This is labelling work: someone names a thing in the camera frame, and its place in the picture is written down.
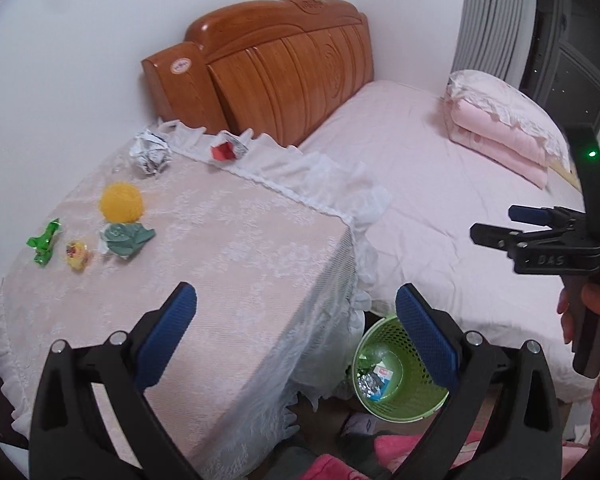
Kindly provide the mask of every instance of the crumpled foil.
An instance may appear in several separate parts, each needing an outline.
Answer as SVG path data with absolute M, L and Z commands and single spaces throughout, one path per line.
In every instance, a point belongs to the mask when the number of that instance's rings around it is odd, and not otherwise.
M 358 377 L 358 388 L 367 399 L 378 396 L 383 385 L 382 379 L 373 371 Z
M 136 135 L 129 156 L 144 174 L 155 175 L 171 161 L 171 148 L 166 140 L 146 129 Z
M 100 231 L 98 251 L 101 254 L 111 252 L 126 260 L 142 249 L 154 236 L 155 230 L 145 229 L 140 222 L 109 224 Z
M 38 237 L 31 237 L 27 241 L 29 247 L 33 247 L 36 250 L 36 256 L 33 261 L 36 262 L 40 267 L 46 266 L 54 254 L 54 234 L 60 229 L 60 219 L 56 218 L 49 222 L 46 226 L 45 232 Z

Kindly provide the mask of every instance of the green trash bin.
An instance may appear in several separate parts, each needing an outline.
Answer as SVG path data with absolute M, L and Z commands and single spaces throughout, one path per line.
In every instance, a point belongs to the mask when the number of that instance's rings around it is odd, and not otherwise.
M 394 374 L 380 400 L 367 398 L 358 387 L 359 372 L 382 361 Z M 373 415 L 389 422 L 414 422 L 432 415 L 448 391 L 436 386 L 397 317 L 378 321 L 362 337 L 353 357 L 351 377 L 358 399 Z

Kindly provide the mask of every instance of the red packet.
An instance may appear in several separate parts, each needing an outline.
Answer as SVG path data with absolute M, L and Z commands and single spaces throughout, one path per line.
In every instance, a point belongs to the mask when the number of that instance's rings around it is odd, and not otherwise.
M 211 156 L 221 162 L 242 158 L 247 153 L 247 147 L 229 132 L 216 135 L 216 142 L 211 146 Z

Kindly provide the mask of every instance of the white wall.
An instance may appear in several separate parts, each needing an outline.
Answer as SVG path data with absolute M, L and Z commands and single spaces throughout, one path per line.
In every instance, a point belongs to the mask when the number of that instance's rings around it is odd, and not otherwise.
M 0 277 L 62 197 L 153 120 L 140 61 L 241 1 L 1 1 Z
M 442 95 L 464 0 L 356 0 L 369 17 L 376 78 Z

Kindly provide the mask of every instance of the headboard sticker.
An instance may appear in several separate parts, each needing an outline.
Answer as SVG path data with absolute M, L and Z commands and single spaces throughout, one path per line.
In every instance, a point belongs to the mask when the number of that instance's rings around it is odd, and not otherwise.
M 181 57 L 171 63 L 172 74 L 184 74 L 191 67 L 191 60 L 188 57 Z

